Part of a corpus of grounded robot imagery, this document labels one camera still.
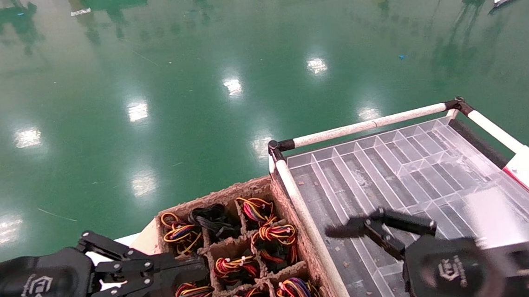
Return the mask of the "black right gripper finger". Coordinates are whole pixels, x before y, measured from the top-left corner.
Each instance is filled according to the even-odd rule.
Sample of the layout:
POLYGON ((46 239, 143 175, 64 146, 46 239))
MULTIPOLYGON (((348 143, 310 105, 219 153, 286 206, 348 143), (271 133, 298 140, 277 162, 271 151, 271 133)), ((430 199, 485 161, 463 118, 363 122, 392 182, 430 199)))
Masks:
POLYGON ((405 260, 405 244, 387 232, 383 219, 350 219, 344 225, 327 226, 324 233, 337 239, 368 237, 394 259, 405 260))
POLYGON ((377 208, 371 213, 371 220, 420 236, 430 235, 434 237, 438 226, 435 220, 382 207, 377 208))

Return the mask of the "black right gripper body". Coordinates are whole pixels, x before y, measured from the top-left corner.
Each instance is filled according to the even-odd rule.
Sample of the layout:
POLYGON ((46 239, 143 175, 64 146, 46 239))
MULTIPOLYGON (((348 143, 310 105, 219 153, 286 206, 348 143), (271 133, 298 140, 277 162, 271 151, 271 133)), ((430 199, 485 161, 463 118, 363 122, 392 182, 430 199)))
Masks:
POLYGON ((505 297, 507 280, 496 249, 484 238, 423 235, 397 241, 407 297, 505 297))

